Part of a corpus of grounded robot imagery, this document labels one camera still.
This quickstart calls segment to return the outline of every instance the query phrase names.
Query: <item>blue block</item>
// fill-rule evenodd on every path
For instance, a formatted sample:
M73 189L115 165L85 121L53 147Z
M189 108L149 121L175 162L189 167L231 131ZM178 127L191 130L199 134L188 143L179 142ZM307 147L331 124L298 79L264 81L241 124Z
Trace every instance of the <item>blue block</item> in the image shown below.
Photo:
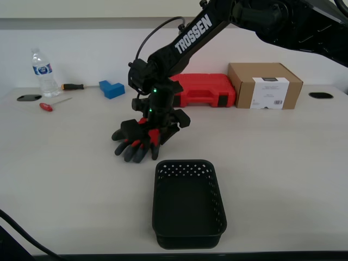
M107 80L99 82L99 87L103 91L104 96L108 99L113 99L117 96L125 94L125 86L120 83L111 85Z

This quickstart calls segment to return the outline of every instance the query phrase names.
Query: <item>perforated basket rim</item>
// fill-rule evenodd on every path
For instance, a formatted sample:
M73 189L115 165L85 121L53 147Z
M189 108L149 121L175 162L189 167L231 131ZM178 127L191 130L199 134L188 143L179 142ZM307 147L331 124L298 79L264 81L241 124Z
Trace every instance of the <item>perforated basket rim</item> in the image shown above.
M212 235L190 235L190 236L181 236L181 235L162 235L160 233L157 232L155 225L154 225L154 210L155 210L155 199L156 199L156 187L157 187L157 181L158 181L158 169L160 166L164 165L164 164L168 164L168 163L188 163L188 162L195 162L195 161L199 161L201 163L205 163L207 165L209 165L211 167L212 170L212 175L214 176L214 181L216 182L216 189L218 191L218 195L219 195L219 201L220 201L220 208L221 211L223 213L223 220L224 220L224 225L221 228L221 231L219 233L216 234L212 234ZM222 234L224 234L224 232L227 229L227 218L226 218L226 213L225 213L225 208L223 206L223 202L222 202L222 197L221 197L221 193L220 193L220 187L219 187L219 182L215 173L215 168L214 165L205 160L205 159L167 159L167 160L162 160L161 162L159 162L156 166L156 170L155 170L155 175L154 175L154 192L153 192L153 203L152 203L152 229L155 231L155 234L157 237L162 237L162 238L210 238L210 237L220 237Z

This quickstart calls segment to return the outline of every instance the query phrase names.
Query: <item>red screwdriver handle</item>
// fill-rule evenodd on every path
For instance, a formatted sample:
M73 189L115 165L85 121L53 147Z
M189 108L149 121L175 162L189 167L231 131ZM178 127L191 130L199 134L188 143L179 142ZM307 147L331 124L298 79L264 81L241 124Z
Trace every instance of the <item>red screwdriver handle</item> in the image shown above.
M46 110L46 111L53 111L52 106L47 104L47 103L40 103L40 107L41 107L41 109Z

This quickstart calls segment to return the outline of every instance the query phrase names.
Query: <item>bottle label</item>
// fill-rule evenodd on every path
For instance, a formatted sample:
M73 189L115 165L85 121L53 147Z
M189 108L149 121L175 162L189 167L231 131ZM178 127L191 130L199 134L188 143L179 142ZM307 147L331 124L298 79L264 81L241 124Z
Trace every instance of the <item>bottle label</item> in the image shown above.
M35 67L33 66L34 72L36 75L49 74L52 72L51 64L47 64L43 67Z

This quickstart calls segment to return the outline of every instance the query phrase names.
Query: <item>water bottle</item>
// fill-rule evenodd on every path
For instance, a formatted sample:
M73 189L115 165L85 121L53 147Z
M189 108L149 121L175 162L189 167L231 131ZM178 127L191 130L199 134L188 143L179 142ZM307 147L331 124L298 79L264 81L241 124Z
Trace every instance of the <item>water bottle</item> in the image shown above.
M32 54L32 65L34 72L39 79L42 95L45 97L59 95L61 89L53 78L52 67L48 59L38 48L33 48Z

